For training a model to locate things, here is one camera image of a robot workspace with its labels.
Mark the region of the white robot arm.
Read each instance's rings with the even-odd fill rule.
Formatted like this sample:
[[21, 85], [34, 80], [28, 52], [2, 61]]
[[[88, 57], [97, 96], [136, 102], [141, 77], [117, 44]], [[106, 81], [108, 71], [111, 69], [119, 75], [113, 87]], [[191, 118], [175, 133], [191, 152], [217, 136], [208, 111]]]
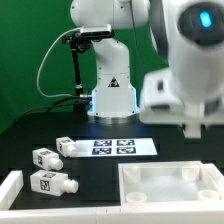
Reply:
[[[224, 125], [224, 0], [72, 0], [70, 16], [75, 37], [95, 53], [89, 117], [176, 124], [189, 138], [203, 126]], [[113, 35], [144, 25], [167, 66], [147, 73], [137, 92], [130, 83], [134, 59]]]

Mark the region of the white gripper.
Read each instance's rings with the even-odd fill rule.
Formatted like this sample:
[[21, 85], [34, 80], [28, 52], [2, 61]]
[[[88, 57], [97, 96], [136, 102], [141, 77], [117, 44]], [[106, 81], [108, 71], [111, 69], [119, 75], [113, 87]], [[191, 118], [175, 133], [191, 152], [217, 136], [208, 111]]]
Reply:
[[200, 139], [201, 125], [224, 124], [224, 96], [216, 102], [190, 102], [171, 89], [169, 68], [147, 73], [140, 94], [140, 120], [145, 124], [185, 124], [186, 138]]

